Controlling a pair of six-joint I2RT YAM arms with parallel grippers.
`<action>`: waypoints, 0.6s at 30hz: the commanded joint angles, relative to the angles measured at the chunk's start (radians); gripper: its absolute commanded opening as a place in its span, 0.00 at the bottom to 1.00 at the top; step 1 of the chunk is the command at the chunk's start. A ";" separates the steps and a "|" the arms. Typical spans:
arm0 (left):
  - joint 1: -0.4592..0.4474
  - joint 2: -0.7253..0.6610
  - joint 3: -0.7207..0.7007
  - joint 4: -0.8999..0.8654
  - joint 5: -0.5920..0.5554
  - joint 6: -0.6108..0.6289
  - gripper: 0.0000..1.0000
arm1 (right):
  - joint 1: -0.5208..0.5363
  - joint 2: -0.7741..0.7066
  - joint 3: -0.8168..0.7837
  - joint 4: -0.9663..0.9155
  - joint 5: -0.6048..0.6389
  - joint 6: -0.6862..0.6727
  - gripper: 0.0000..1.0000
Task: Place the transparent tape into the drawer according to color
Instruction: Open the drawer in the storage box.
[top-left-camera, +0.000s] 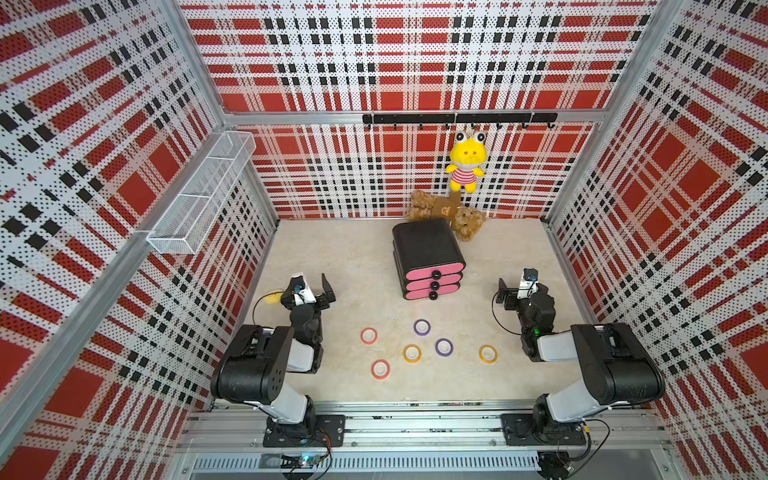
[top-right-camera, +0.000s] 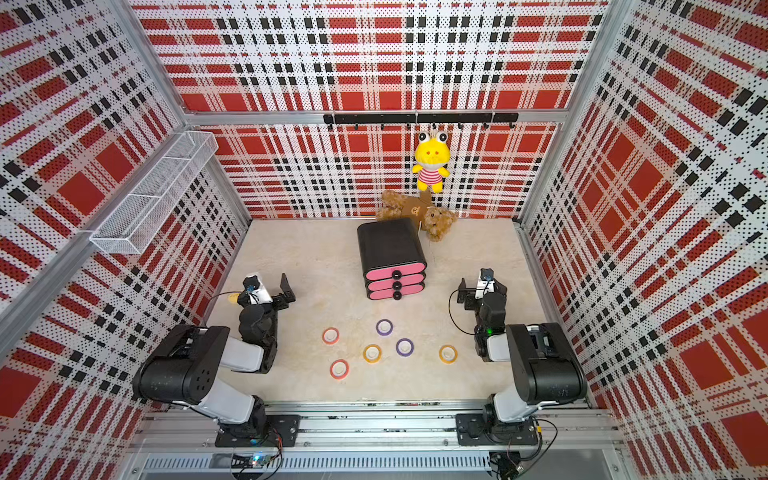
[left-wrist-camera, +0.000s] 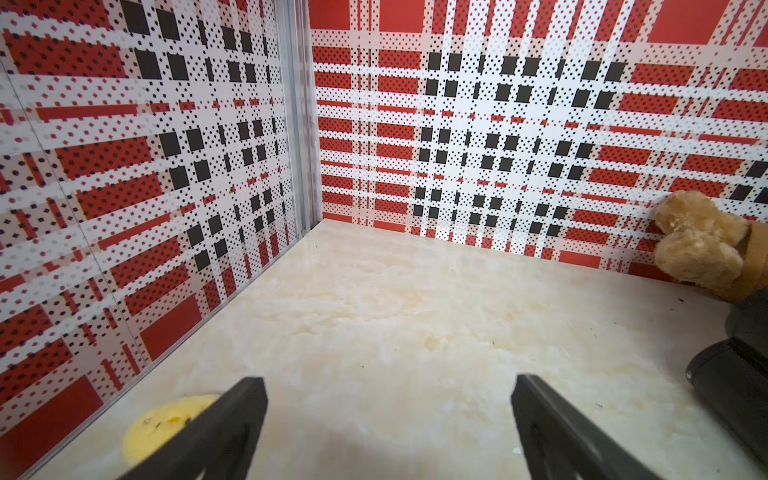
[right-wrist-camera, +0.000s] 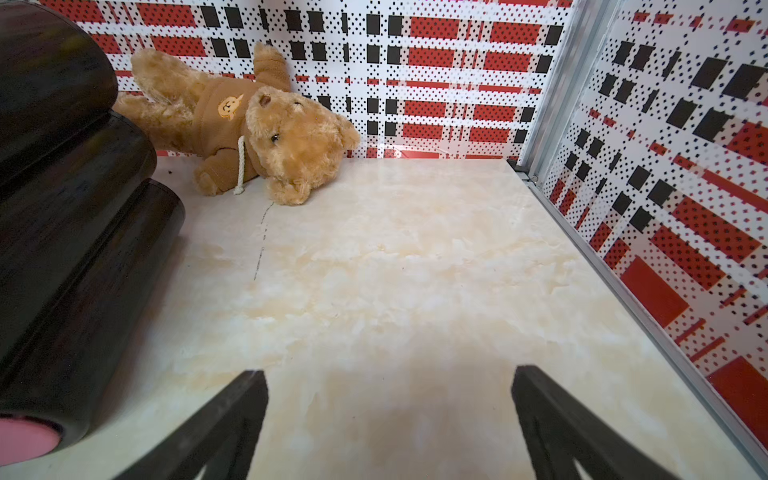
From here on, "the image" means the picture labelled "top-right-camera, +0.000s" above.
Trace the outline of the yellow tape roll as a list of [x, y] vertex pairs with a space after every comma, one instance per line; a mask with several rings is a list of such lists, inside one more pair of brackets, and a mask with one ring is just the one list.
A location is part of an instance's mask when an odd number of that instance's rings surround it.
[[443, 345], [439, 349], [439, 359], [445, 364], [453, 364], [458, 359], [458, 351], [452, 345]]
[[376, 344], [369, 344], [364, 348], [362, 356], [367, 363], [376, 364], [382, 356], [381, 347]]

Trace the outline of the black drawer cabinet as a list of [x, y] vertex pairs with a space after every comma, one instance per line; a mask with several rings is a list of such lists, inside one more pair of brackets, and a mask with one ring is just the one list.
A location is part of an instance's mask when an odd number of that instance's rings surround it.
[[364, 223], [357, 227], [363, 278], [371, 269], [427, 261], [411, 220], [402, 218]]

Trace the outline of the purple tape roll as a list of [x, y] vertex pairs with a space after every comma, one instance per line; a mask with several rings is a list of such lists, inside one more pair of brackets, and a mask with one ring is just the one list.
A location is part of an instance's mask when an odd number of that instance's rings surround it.
[[401, 338], [396, 343], [396, 352], [402, 357], [409, 357], [414, 352], [414, 343], [408, 338]]
[[375, 328], [380, 336], [389, 336], [393, 332], [394, 325], [389, 319], [381, 319], [376, 323]]

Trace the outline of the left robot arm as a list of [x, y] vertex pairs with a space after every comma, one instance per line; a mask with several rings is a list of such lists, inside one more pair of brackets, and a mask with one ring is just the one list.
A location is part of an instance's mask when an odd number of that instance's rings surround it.
[[257, 438], [268, 430], [263, 400], [219, 379], [218, 373], [269, 373], [278, 351], [278, 312], [296, 296], [285, 274], [275, 295], [257, 273], [242, 285], [236, 298], [241, 306], [237, 338], [226, 326], [178, 325], [149, 354], [132, 386], [142, 399], [188, 407], [236, 438]]

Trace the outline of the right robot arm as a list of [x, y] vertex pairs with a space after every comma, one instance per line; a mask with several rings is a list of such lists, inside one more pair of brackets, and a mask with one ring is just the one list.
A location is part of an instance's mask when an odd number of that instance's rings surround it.
[[491, 270], [483, 269], [473, 288], [461, 281], [456, 302], [474, 313], [476, 354], [511, 367], [512, 385], [492, 394], [484, 407], [488, 425], [522, 423], [544, 408], [586, 398], [585, 375], [560, 324], [508, 324], [507, 288]]

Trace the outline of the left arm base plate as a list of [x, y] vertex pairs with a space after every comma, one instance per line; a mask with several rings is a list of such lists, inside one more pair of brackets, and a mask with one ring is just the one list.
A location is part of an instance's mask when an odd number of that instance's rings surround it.
[[299, 415], [267, 415], [243, 424], [221, 424], [214, 445], [218, 448], [293, 447]]

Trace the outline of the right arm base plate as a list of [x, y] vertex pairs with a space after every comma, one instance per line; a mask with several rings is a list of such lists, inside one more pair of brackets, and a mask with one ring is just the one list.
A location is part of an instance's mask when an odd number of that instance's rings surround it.
[[523, 422], [492, 422], [482, 414], [457, 414], [456, 433], [460, 446], [533, 447], [538, 434], [531, 419]]

